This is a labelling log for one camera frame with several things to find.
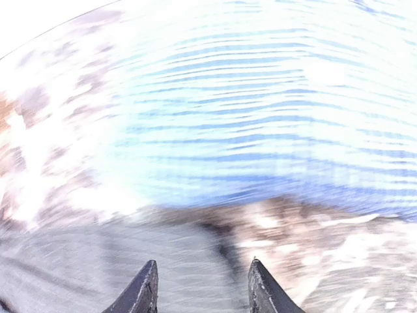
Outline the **black pinstriped long sleeve shirt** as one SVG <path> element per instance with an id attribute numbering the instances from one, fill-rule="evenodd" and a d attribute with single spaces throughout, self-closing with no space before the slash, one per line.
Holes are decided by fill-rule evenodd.
<path id="1" fill-rule="evenodd" d="M 149 260 L 159 312 L 247 312 L 231 229 L 194 214 L 1 228 L 1 300 L 11 312 L 101 312 Z"/>

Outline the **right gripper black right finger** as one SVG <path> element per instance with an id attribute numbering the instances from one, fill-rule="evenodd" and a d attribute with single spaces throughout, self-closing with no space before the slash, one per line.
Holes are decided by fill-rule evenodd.
<path id="1" fill-rule="evenodd" d="M 258 259 L 248 271 L 248 293 L 251 313 L 304 313 Z"/>

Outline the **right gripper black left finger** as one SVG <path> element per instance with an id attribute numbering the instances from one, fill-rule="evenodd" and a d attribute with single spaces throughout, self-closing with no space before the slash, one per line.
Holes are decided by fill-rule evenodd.
<path id="1" fill-rule="evenodd" d="M 102 313 L 157 313 L 158 281 L 157 263 L 149 260 Z"/>

